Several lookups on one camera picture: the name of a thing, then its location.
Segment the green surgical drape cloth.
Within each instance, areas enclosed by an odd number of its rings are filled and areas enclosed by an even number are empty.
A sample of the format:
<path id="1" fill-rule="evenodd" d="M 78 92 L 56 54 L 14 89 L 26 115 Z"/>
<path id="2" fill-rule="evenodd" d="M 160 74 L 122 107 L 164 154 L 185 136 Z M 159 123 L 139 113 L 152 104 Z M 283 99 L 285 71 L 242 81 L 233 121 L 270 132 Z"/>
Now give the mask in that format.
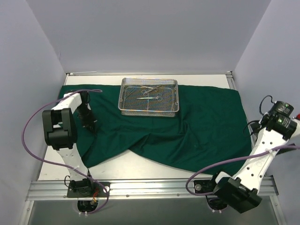
<path id="1" fill-rule="evenodd" d="M 248 156 L 249 134 L 240 95 L 231 89 L 179 86 L 180 109 L 174 117 L 124 116 L 118 109 L 120 87 L 68 85 L 60 97 L 90 90 L 90 106 L 97 119 L 96 133 L 75 118 L 77 147 L 83 163 L 91 168 L 126 150 L 149 160 L 197 172 L 231 158 Z"/>

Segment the metal mesh instrument tray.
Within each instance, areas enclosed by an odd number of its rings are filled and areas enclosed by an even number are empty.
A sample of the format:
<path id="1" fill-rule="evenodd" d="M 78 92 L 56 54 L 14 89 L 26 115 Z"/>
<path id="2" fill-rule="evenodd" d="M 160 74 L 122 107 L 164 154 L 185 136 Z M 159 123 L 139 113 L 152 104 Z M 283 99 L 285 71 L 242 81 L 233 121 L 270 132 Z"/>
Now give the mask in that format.
<path id="1" fill-rule="evenodd" d="M 180 110 L 174 79 L 123 78 L 118 109 L 122 115 L 174 117 Z"/>

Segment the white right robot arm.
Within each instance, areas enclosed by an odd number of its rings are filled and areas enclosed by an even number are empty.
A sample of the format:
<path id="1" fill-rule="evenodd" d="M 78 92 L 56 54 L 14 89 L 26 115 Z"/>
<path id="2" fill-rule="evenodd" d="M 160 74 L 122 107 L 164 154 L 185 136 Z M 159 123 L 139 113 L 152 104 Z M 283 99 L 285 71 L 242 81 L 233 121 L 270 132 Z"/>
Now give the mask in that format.
<path id="1" fill-rule="evenodd" d="M 242 167 L 233 175 L 220 172 L 210 179 L 208 188 L 239 213 L 257 207 L 262 199 L 258 195 L 261 182 L 280 149 L 288 148 L 288 141 L 300 135 L 299 116 L 290 119 L 281 114 L 264 114 L 258 121 L 260 131 L 256 143 Z"/>

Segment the silver surgical scissors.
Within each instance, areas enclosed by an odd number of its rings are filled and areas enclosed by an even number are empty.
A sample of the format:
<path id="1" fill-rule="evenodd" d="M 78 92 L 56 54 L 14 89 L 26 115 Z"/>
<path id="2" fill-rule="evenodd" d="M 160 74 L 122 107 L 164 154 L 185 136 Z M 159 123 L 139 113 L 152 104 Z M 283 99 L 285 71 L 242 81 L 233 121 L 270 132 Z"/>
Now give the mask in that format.
<path id="1" fill-rule="evenodd" d="M 157 90 L 159 87 L 161 87 L 160 85 L 155 86 L 155 87 L 147 87 L 144 86 L 144 88 L 146 88 L 145 90 L 142 90 L 142 94 L 144 97 L 147 97 L 149 95 L 150 92 Z"/>

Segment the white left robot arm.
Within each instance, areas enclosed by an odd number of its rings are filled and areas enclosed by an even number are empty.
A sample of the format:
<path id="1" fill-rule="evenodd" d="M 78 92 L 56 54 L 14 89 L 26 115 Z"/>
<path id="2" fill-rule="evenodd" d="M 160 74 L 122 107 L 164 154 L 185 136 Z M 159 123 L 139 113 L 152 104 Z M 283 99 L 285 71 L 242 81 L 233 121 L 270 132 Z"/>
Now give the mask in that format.
<path id="1" fill-rule="evenodd" d="M 87 177 L 88 168 L 84 165 L 77 149 L 78 133 L 74 113 L 83 128 L 93 135 L 96 133 L 97 119 L 90 108 L 90 95 L 87 91 L 68 93 L 55 107 L 42 112 L 45 142 L 58 152 L 68 168 L 70 185 L 78 184 L 78 192 L 83 196 L 94 193 L 95 185 Z"/>

